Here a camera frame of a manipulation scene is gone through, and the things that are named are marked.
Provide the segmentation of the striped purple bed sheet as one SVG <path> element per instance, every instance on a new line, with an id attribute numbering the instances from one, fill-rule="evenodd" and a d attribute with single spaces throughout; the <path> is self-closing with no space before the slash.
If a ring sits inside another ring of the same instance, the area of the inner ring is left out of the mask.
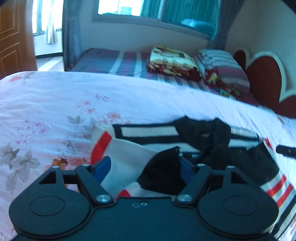
<path id="1" fill-rule="evenodd" d="M 189 87 L 218 94 L 230 99 L 258 105 L 251 92 L 240 93 L 234 86 L 225 84 L 216 70 L 206 71 L 206 80 L 192 81 L 184 78 L 151 73 L 147 70 L 150 53 L 121 52 L 92 48 L 88 50 L 72 68 L 74 72 L 104 73 L 119 76 L 150 79 L 172 85 Z"/>

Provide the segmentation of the striped dinosaur knit sweater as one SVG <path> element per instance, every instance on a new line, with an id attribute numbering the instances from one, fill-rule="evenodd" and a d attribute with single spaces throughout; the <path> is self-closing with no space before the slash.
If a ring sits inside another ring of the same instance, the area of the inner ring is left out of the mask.
<path id="1" fill-rule="evenodd" d="M 295 186 L 269 139 L 253 131 L 186 116 L 170 123 L 95 125 L 91 163 L 105 156 L 111 162 L 102 186 L 112 197 L 176 197 L 186 185 L 181 158 L 213 170 L 236 167 L 277 204 L 271 234 L 295 240 Z"/>

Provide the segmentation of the folded yellow patterned blanket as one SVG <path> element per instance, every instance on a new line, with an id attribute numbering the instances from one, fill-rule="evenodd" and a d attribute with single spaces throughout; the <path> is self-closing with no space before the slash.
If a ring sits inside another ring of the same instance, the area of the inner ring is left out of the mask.
<path id="1" fill-rule="evenodd" d="M 151 73 L 172 75 L 192 81 L 200 81 L 202 76 L 195 60 L 187 53 L 155 45 L 147 61 Z"/>

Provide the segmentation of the grey curtain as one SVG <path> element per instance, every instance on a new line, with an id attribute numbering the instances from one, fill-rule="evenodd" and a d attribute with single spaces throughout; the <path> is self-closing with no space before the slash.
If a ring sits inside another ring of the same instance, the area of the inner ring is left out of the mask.
<path id="1" fill-rule="evenodd" d="M 64 0 L 62 12 L 62 48 L 65 71 L 70 71 L 82 54 L 80 11 L 82 1 Z"/>
<path id="2" fill-rule="evenodd" d="M 209 42 L 209 49 L 223 50 L 225 48 L 229 31 L 243 4 L 244 0 L 219 1 L 216 29 Z"/>

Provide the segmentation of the white balcony curtain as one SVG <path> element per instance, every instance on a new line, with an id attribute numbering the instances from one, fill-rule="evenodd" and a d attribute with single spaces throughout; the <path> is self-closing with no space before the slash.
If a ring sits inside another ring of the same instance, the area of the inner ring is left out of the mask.
<path id="1" fill-rule="evenodd" d="M 52 45 L 57 42 L 57 31 L 54 25 L 55 20 L 55 1 L 48 1 L 48 17 L 47 17 L 47 24 L 45 30 L 45 37 L 44 37 L 44 44 Z"/>

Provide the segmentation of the brown wooden door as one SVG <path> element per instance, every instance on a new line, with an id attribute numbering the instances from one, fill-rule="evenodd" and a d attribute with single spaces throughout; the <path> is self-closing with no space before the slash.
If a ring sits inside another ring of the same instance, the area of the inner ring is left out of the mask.
<path id="1" fill-rule="evenodd" d="M 33 1 L 5 1 L 1 5 L 1 79 L 37 70 L 32 13 Z"/>

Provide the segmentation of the large sliding window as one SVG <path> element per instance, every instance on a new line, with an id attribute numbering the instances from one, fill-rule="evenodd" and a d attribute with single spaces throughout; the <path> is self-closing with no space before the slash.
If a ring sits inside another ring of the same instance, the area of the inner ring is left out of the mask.
<path id="1" fill-rule="evenodd" d="M 92 20 L 159 27 L 210 39 L 216 30 L 219 4 L 213 0 L 95 1 Z"/>

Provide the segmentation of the white floral bed quilt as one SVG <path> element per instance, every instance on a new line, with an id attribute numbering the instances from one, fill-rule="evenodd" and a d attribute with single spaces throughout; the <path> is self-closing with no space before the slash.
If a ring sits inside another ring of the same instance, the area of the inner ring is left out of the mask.
<path id="1" fill-rule="evenodd" d="M 272 146 L 295 146 L 295 120 L 209 92 L 135 77 L 19 72 L 1 80 L 1 240 L 16 232 L 9 205 L 56 165 L 88 163 L 97 125 L 219 118 Z"/>

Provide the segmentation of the striped pillow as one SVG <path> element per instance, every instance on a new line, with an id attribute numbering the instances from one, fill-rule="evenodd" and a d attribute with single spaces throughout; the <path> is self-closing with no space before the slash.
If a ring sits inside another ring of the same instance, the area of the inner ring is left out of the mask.
<path id="1" fill-rule="evenodd" d="M 234 86 L 240 93 L 250 92 L 249 80 L 232 55 L 223 50 L 202 49 L 194 57 L 201 77 L 206 80 L 206 71 L 216 70 L 225 84 Z"/>

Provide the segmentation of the red heart-shaped headboard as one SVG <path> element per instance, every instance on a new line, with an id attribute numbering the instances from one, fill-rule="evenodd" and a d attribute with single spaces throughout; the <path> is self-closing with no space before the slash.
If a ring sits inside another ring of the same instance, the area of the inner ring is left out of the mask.
<path id="1" fill-rule="evenodd" d="M 287 74 L 281 60 L 271 51 L 251 56 L 247 49 L 237 49 L 233 58 L 250 82 L 256 101 L 279 115 L 295 118 L 295 90 L 287 88 Z"/>

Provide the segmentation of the grey left curtain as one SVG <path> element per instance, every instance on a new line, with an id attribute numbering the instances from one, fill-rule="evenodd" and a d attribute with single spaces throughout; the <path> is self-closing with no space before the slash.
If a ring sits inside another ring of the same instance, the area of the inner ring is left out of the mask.
<path id="1" fill-rule="evenodd" d="M 80 11 L 82 1 L 64 0 L 62 12 L 62 48 L 65 71 L 70 71 L 82 54 Z"/>

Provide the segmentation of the grey right curtain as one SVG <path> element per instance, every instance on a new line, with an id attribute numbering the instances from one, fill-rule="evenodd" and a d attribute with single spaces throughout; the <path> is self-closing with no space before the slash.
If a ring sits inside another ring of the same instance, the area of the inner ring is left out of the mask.
<path id="1" fill-rule="evenodd" d="M 243 4 L 244 0 L 219 1 L 216 29 L 209 42 L 209 49 L 223 50 L 225 48 L 229 31 Z"/>

